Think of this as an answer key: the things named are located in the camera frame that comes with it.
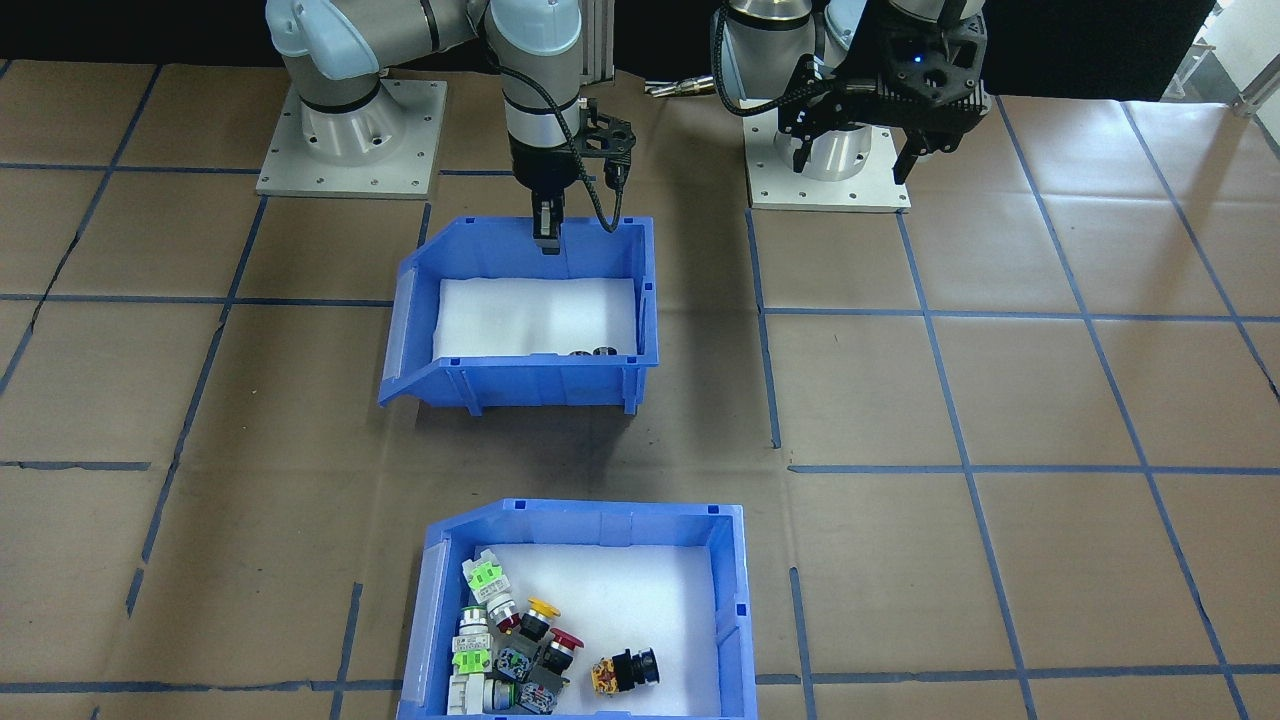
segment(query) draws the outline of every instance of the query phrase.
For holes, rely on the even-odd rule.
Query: green button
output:
[[[500,577],[500,566],[494,565],[493,562],[481,562],[471,570],[471,577],[467,578],[467,584],[471,585],[471,589],[477,591]]]
[[[453,665],[457,666],[460,675],[484,673],[489,670],[489,651],[463,650],[461,652],[456,652],[453,653]]]

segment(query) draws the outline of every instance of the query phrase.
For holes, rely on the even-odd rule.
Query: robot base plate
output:
[[[447,86],[438,81],[384,79],[404,109],[404,138],[366,165],[337,165],[308,151],[298,94],[291,88],[257,178],[259,195],[425,200],[435,174]]]
[[[819,181],[791,170],[773,146],[778,113],[742,118],[751,206],[762,210],[897,213],[911,206],[905,184],[893,183],[897,150],[886,128],[874,128],[867,167],[846,181]]]

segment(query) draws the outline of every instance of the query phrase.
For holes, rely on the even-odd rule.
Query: black curtain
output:
[[[709,18],[718,1],[618,0],[618,68],[655,79],[707,73]],[[988,0],[987,86],[1009,95],[1157,99],[1212,5]],[[8,3],[0,10],[0,58],[279,65],[262,6],[262,0]],[[410,67],[481,70],[475,45]]]

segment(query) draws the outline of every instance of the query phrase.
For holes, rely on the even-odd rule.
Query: metal bracket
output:
[[[874,128],[867,165],[845,181],[819,181],[791,170],[773,145],[776,110],[742,119],[751,206],[762,210],[897,213],[911,206],[905,184],[893,182],[897,150],[888,128]]]
[[[1242,118],[1251,118],[1276,90],[1280,90],[1280,55],[1272,58],[1258,77],[1240,91],[1240,96],[1231,102],[1231,111]]]
[[[435,176],[447,86],[438,81],[383,81],[403,109],[404,137],[364,165],[338,165],[311,151],[301,102],[289,88],[271,147],[257,178],[259,195],[424,200]]]

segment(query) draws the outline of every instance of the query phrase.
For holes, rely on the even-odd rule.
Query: black cable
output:
[[[724,88],[724,63],[721,55],[723,55],[724,49],[724,22],[726,14],[730,12],[728,0],[716,13],[716,38],[712,41],[712,79],[716,82],[716,95],[721,99],[721,104],[731,114],[739,118],[750,118],[753,115],[763,115],[769,110],[776,110],[783,105],[791,102],[797,102],[801,100],[808,100],[810,97],[817,97],[824,92],[831,92],[842,86],[838,79],[820,79],[801,87],[792,90],[791,92],[783,94],[781,97],[774,97],[764,105],[756,105],[754,108],[739,108],[728,97],[728,90]]]
[[[600,196],[595,192],[595,182],[591,181],[590,173],[586,172],[586,163],[582,160],[582,154],[577,151],[577,145],[573,142],[573,131],[570,129],[568,120],[566,120],[564,114],[561,113],[559,106],[556,104],[556,99],[552,97],[552,94],[547,92],[547,88],[539,85],[539,82],[534,78],[515,68],[503,65],[498,60],[498,54],[494,53],[493,47],[485,45],[485,50],[488,50],[485,56],[489,59],[489,63],[494,67],[494,69],[527,85],[534,92],[538,94],[539,97],[543,99],[543,102],[547,102],[547,106],[552,110],[552,113],[554,113],[556,122],[559,124],[561,132],[564,133],[564,142],[568,143],[568,150],[573,154],[573,161],[577,163],[577,179],[582,181],[582,184],[586,186],[586,193],[591,197],[591,208],[595,210],[595,219],[600,223],[600,227],[604,228],[604,232],[612,233],[618,229],[618,223],[622,218],[622,187],[625,181],[613,191],[613,220],[607,220],[604,218],[604,208],[600,205]],[[617,163],[630,165],[631,152],[628,151],[625,160]]]

